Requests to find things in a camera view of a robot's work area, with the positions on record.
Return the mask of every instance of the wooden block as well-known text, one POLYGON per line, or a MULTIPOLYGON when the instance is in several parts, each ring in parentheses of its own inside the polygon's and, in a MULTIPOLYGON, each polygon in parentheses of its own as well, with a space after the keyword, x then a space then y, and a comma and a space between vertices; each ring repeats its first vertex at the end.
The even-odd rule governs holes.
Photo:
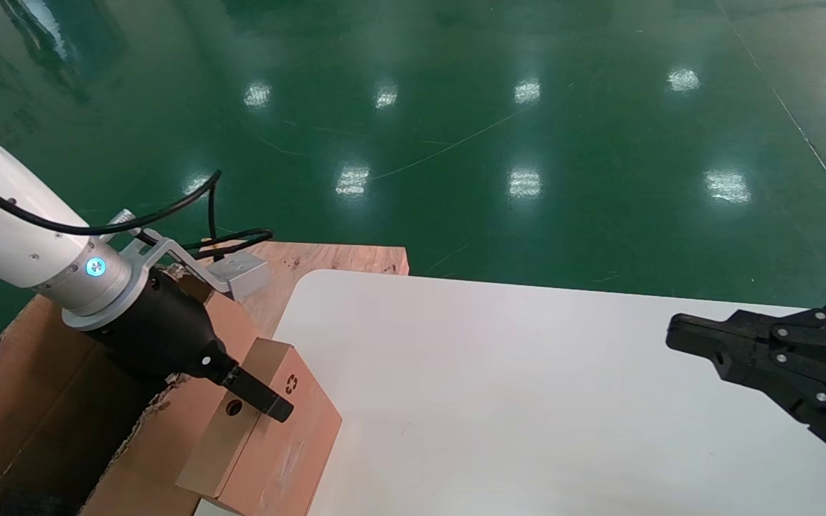
POLYGON ((295 284, 305 274, 318 269, 396 275, 408 275, 410 271, 407 250, 402 247, 263 242, 250 248, 250 254, 266 260, 272 273, 270 284, 242 303, 265 339, 272 338, 295 284))

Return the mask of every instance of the green epoxy floor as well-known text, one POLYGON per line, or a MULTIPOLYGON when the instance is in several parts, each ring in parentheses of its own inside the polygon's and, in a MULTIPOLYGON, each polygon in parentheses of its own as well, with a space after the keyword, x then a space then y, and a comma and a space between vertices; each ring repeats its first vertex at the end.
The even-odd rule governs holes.
POLYGON ((0 144, 92 224, 220 168, 412 274, 826 303, 826 1, 0 0, 0 144))

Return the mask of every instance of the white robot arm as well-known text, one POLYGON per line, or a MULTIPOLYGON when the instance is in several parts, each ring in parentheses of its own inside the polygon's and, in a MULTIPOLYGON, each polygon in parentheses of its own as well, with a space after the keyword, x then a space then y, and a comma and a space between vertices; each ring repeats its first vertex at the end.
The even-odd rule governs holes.
POLYGON ((0 147, 0 279, 30 288, 62 306, 62 320, 88 334, 128 370, 165 378, 188 373, 225 386, 263 414, 285 421, 293 406, 240 368, 216 336, 200 301, 154 267, 170 254, 193 275, 234 300, 265 283, 266 262, 240 251, 272 236, 249 229, 223 239, 181 246, 143 226, 187 206, 204 193, 213 206, 216 172, 196 192, 163 210, 134 218, 122 211, 111 224, 91 228, 27 167, 0 147), (136 238, 123 251, 113 233, 136 238), (224 249, 226 257, 202 267, 187 249, 248 234, 252 241, 224 249))

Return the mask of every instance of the white table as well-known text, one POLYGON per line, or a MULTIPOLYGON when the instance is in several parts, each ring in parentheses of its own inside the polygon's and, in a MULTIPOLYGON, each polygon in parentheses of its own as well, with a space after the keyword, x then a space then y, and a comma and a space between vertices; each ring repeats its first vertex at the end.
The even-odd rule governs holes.
POLYGON ((343 416, 314 516, 826 516, 826 444, 665 346, 793 308, 319 271, 276 340, 343 416))

